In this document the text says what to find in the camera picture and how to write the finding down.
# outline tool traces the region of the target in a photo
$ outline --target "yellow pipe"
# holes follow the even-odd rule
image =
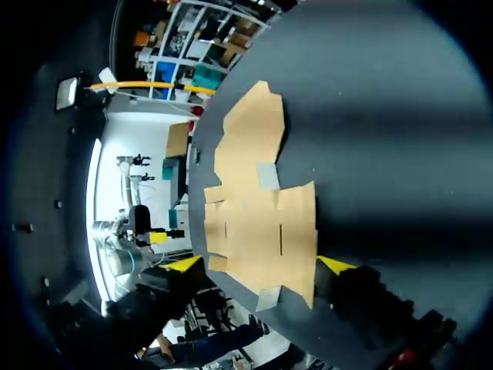
[[[104,89],[106,87],[158,87],[158,88],[173,88],[174,83],[171,82],[152,82],[152,81],[118,81],[118,82],[101,82],[95,83],[90,86],[91,89]],[[192,91],[195,93],[205,93],[214,95],[216,90],[206,89],[199,86],[185,85],[185,90]]]

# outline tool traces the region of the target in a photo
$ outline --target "cardboard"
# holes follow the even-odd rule
[[[188,123],[176,123],[169,127],[166,158],[185,156],[188,149]]]
[[[208,187],[203,190],[204,196],[206,197],[206,203],[216,203],[224,200],[223,187]]]
[[[312,308],[317,258],[315,188],[279,190],[276,162],[284,132],[282,98],[258,82],[224,117],[214,172],[205,189],[210,269],[225,271],[255,294],[285,286]],[[259,307],[271,307],[260,302]]]
[[[209,270],[225,272],[227,266],[227,258],[210,256],[209,257]]]

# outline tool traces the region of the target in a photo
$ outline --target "yellow marker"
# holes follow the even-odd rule
[[[167,233],[161,233],[157,231],[150,231],[149,232],[149,241],[151,244],[154,243],[166,243],[168,240],[168,234]]]
[[[173,262],[172,264],[164,264],[162,266],[159,266],[161,268],[170,268],[175,271],[180,271],[184,272],[188,270],[189,268],[192,267],[193,264],[195,264],[202,256],[193,256],[190,258],[186,258],[181,261]]]
[[[352,264],[346,264],[345,262],[333,260],[332,258],[327,258],[324,256],[317,256],[319,260],[324,262],[328,268],[330,268],[336,275],[339,275],[342,271],[347,270],[349,268],[357,268],[357,266],[353,266]]]

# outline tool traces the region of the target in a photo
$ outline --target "teal box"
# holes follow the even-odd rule
[[[223,74],[221,72],[205,66],[195,67],[192,85],[217,90],[222,81]]]

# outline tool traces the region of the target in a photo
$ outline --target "blue container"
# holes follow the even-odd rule
[[[172,82],[173,73],[175,72],[176,63],[158,62],[156,67],[156,81]],[[169,89],[163,89],[161,99],[167,99]]]

